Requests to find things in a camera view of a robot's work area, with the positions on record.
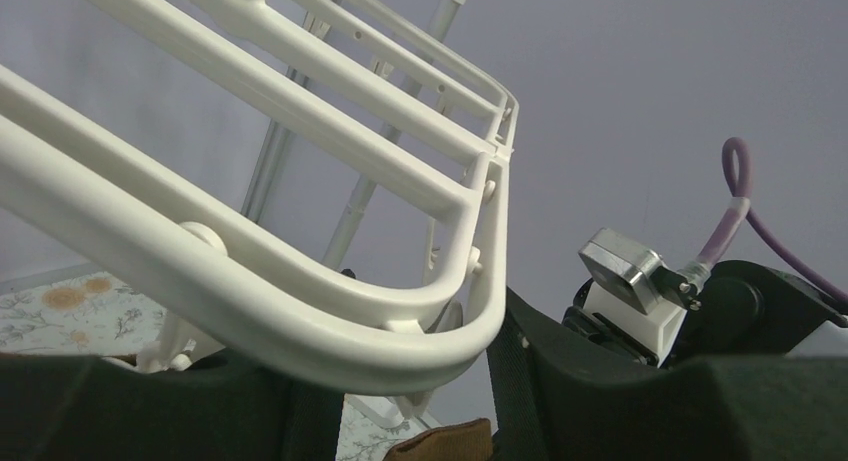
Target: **wall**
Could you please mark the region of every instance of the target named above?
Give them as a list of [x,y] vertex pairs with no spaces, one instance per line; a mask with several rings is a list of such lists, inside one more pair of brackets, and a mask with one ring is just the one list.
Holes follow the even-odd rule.
[[[185,0],[168,1],[212,26]],[[270,4],[303,19],[289,0]],[[268,118],[87,1],[0,0],[0,63],[241,208]],[[0,282],[85,262],[7,211],[0,233]]]
[[[384,1],[422,26],[436,3]],[[725,209],[719,153],[738,135],[753,150],[757,211],[848,287],[846,3],[469,0],[447,44],[522,108],[510,285],[560,318],[588,279],[575,253],[602,226],[686,262]],[[320,257],[355,179],[298,141],[263,225]],[[345,265],[372,282],[414,285],[423,229],[423,216],[378,191]],[[747,226],[728,256],[786,268]],[[485,360],[440,390],[431,411],[444,423],[494,418]]]

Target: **purple cable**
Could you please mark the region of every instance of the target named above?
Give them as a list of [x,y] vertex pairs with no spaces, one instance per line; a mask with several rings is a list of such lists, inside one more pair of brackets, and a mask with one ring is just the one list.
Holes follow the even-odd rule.
[[[734,155],[739,165],[738,172],[734,166]],[[727,186],[730,188],[734,198],[750,198],[751,196],[751,154],[748,146],[739,138],[730,138],[724,143],[721,150],[721,164],[724,169],[724,179],[727,181]],[[704,246],[701,255],[715,256],[718,258],[724,254],[730,240],[736,234],[736,229],[732,229],[732,225],[726,223],[728,215],[731,214],[732,208],[728,209],[719,227],[716,228],[710,240]],[[754,228],[754,231],[760,238],[774,251],[786,264],[797,271],[801,276],[807,279],[811,284],[822,290],[825,294],[835,299],[838,303],[848,306],[848,294],[834,286],[831,282],[824,279],[819,273],[804,264],[797,256],[792,254],[789,249],[784,246],[772,234],[765,225],[763,225],[760,217],[753,209],[748,210],[748,223]]]

